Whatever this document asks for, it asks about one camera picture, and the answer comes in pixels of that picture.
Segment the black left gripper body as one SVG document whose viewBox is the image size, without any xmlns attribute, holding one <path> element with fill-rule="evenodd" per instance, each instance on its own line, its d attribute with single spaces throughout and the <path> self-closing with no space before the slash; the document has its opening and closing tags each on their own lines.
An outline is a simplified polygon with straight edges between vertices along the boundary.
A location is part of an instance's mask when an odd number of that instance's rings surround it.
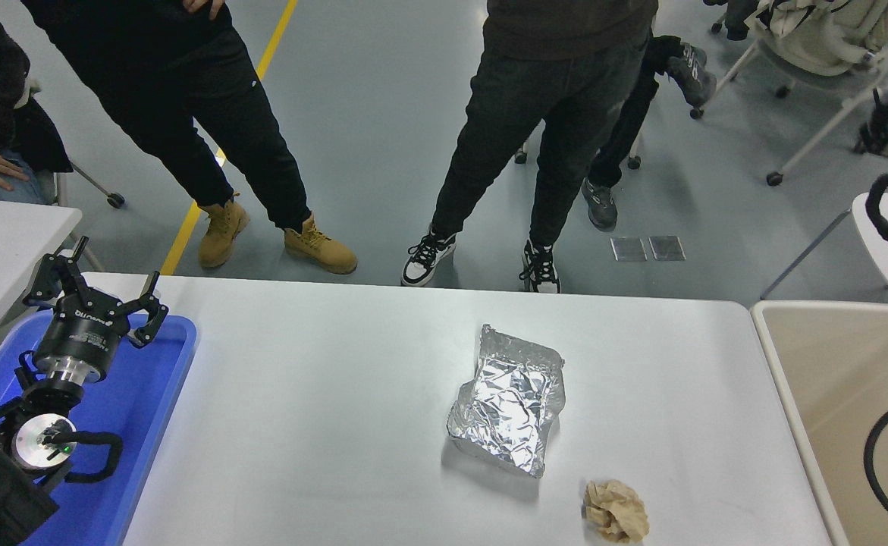
<svg viewBox="0 0 888 546">
<path fill-rule="evenodd" d="M 63 295 L 52 308 L 52 321 L 34 352 L 34 366 L 49 369 L 60 359 L 79 360 L 94 369 L 110 369 L 127 318 L 118 314 L 121 301 L 111 294 Z"/>
</svg>

